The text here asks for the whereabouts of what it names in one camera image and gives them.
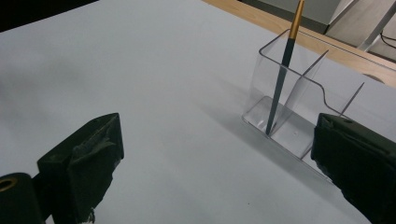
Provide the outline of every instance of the white table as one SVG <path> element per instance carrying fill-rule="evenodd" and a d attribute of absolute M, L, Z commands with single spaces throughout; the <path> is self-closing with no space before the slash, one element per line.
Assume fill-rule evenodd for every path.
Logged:
<path fill-rule="evenodd" d="M 97 223 L 369 223 L 240 119 L 275 36 L 198 0 L 102 0 L 0 34 L 0 175 L 36 175 L 120 112 L 125 159 Z"/>

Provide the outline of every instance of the transparent pen holder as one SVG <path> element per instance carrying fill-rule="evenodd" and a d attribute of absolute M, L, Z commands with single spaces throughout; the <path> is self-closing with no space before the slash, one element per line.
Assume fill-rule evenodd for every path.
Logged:
<path fill-rule="evenodd" d="M 296 44 L 290 66 L 283 66 L 281 61 L 288 34 L 289 31 L 285 31 L 260 49 L 242 118 L 295 157 L 304 160 L 312 147 L 318 114 L 347 117 L 344 113 L 359 95 L 363 81 L 350 78 L 345 83 L 342 74 L 329 69 L 331 64 L 323 66 L 329 52 L 326 49 L 317 54 Z M 315 39 L 299 32 L 298 36 L 302 35 L 305 35 L 305 40 Z M 286 77 L 271 132 L 266 134 L 280 72 L 286 73 Z M 317 169 L 314 162 L 308 164 Z"/>

